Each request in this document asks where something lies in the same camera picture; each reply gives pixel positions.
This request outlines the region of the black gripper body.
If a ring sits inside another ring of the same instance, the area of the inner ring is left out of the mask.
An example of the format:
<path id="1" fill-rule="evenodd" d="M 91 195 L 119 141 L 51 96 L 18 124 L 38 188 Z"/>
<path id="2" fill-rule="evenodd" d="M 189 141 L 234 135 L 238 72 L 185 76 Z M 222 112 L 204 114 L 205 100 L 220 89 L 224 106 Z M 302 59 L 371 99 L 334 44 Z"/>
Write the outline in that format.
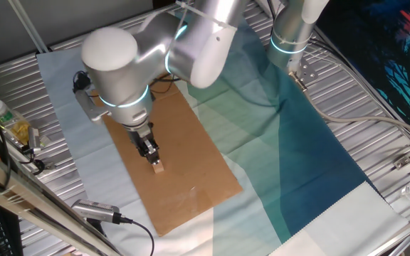
<path id="1" fill-rule="evenodd" d="M 151 128 L 129 132 L 131 142 L 138 148 L 148 148 L 154 145 L 154 135 Z"/>

